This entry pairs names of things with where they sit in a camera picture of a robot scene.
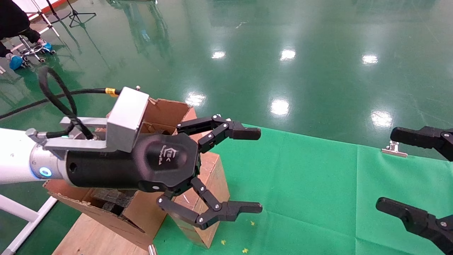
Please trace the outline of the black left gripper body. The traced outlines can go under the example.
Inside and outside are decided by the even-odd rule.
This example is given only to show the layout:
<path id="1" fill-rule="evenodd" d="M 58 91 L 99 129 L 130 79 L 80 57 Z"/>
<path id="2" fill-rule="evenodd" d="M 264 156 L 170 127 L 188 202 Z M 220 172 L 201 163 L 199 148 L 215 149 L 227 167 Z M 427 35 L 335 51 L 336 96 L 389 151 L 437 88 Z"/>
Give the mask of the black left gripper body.
<path id="1" fill-rule="evenodd" d="M 186 134 L 142 134 L 131 152 L 69 151 L 68 180 L 75 187 L 181 194 L 200 173 L 198 143 Z"/>

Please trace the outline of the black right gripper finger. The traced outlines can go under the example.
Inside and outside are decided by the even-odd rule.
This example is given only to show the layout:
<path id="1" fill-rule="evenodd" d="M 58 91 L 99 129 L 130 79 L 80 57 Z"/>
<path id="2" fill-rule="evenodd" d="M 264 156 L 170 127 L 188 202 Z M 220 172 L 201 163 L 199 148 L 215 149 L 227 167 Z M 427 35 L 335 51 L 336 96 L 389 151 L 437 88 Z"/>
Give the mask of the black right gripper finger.
<path id="1" fill-rule="evenodd" d="M 377 210 L 400 219 L 409 233 L 430 240 L 445 255 L 453 254 L 453 215 L 437 218 L 418 207 L 381 197 Z"/>
<path id="2" fill-rule="evenodd" d="M 425 149 L 435 149 L 448 161 L 453 161 L 453 130 L 424 126 L 419 130 L 395 127 L 390 140 Z"/>

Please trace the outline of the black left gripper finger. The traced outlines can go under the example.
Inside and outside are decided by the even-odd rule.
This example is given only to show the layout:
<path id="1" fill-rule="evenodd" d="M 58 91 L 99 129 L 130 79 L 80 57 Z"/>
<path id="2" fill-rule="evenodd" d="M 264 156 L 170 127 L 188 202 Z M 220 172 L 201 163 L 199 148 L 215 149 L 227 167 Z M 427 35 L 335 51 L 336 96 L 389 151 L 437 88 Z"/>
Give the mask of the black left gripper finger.
<path id="1" fill-rule="evenodd" d="M 188 136 L 208 132 L 197 141 L 199 153 L 208 152 L 226 138 L 259 140 L 262 135 L 259 128 L 245 127 L 242 123 L 222 118 L 219 114 L 183 121 L 177 124 L 176 131 L 178 134 L 184 133 Z"/>
<path id="2" fill-rule="evenodd" d="M 175 214 L 178 218 L 191 226 L 205 230 L 219 221 L 234 222 L 241 213 L 258 214 L 263 210 L 259 202 L 226 201 L 219 202 L 204 183 L 197 177 L 191 179 L 190 187 L 207 205 L 204 213 L 196 213 L 172 201 L 173 193 L 164 192 L 157 199 L 157 205 L 168 214 Z"/>

